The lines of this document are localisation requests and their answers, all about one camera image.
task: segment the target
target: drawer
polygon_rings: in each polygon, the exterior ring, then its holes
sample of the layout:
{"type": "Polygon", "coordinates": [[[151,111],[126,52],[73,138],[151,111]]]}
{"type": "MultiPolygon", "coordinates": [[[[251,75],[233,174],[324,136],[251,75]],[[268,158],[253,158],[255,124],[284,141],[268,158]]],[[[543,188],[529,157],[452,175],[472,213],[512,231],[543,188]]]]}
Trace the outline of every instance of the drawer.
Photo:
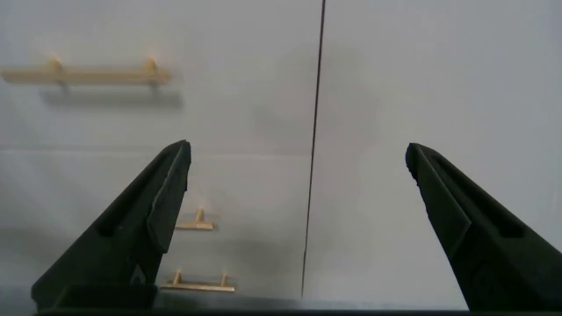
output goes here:
{"type": "MultiPolygon", "coordinates": [[[[156,154],[0,150],[0,281],[31,285],[156,154]]],[[[193,155],[180,218],[203,206],[217,229],[175,231],[158,283],[226,271],[241,295],[298,297],[309,168],[307,156],[193,155]]]]}
{"type": "Polygon", "coordinates": [[[135,66],[170,86],[0,83],[0,146],[310,154],[321,1],[10,0],[0,65],[135,66]]]}

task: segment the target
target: kitchen cabinet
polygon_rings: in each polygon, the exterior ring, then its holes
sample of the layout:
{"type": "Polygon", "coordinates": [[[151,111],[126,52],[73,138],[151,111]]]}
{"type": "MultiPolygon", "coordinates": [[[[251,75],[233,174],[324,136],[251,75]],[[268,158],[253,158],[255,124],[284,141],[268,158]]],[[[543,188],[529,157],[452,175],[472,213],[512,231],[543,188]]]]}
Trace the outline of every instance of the kitchen cabinet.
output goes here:
{"type": "Polygon", "coordinates": [[[410,142],[562,248],[561,4],[327,0],[304,298],[466,308],[410,142]]]}
{"type": "Polygon", "coordinates": [[[159,283],[226,272],[240,295],[299,298],[321,1],[4,1],[0,65],[135,67],[143,85],[0,83],[0,283],[28,288],[171,142],[192,147],[159,283]]]}

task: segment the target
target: gold cabinet handle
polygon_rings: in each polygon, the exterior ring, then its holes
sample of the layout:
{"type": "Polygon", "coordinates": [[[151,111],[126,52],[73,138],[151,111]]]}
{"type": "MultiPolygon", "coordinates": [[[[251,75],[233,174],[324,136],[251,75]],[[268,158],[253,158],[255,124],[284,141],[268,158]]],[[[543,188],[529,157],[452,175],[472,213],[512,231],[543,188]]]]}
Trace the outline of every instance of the gold cabinet handle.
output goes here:
{"type": "Polygon", "coordinates": [[[220,278],[220,284],[196,284],[196,283],[183,283],[182,274],[180,271],[176,272],[174,276],[174,281],[168,282],[161,286],[163,289],[171,290],[193,290],[193,291],[226,291],[234,292],[236,291],[233,285],[228,285],[227,274],[223,274],[220,278]]]}
{"type": "Polygon", "coordinates": [[[2,69],[2,78],[7,83],[82,83],[82,84],[158,84],[170,79],[169,71],[156,66],[153,58],[138,69],[100,69],[63,67],[52,59],[46,67],[2,69]]]}
{"type": "Polygon", "coordinates": [[[214,223],[209,221],[204,221],[205,212],[202,208],[198,208],[195,213],[195,220],[186,221],[181,224],[177,224],[177,229],[200,229],[200,230],[213,230],[214,223]]]}

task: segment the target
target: white cabinet door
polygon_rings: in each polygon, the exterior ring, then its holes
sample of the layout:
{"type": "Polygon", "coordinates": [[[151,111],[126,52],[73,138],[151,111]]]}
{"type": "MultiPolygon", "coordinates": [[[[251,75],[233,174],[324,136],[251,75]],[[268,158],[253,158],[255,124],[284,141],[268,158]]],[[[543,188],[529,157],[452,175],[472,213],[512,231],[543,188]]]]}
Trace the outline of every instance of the white cabinet door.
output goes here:
{"type": "Polygon", "coordinates": [[[321,1],[2,1],[2,66],[154,57],[173,80],[157,93],[0,82],[0,284],[31,285],[186,139],[180,217],[202,206],[219,229],[176,232],[159,282],[224,271],[242,295],[300,297],[320,26],[321,1]]]}
{"type": "Polygon", "coordinates": [[[410,142],[562,248],[560,14],[556,0],[327,1],[305,298],[466,308],[410,142]]]}

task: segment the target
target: cabinet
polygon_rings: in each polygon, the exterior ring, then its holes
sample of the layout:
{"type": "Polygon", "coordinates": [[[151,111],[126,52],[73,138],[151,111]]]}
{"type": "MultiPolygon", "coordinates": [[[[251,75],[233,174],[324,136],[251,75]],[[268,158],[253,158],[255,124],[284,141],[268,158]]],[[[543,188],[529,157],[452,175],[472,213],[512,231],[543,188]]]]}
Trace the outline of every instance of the cabinet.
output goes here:
{"type": "Polygon", "coordinates": [[[304,298],[466,308],[409,142],[562,248],[560,13],[558,1],[327,0],[304,298]]]}
{"type": "Polygon", "coordinates": [[[219,229],[176,232],[159,282],[224,270],[241,295],[300,297],[320,12],[320,1],[2,2],[0,65],[154,57],[174,77],[157,91],[0,83],[0,283],[31,285],[162,147],[187,139],[180,217],[204,207],[219,229]]]}

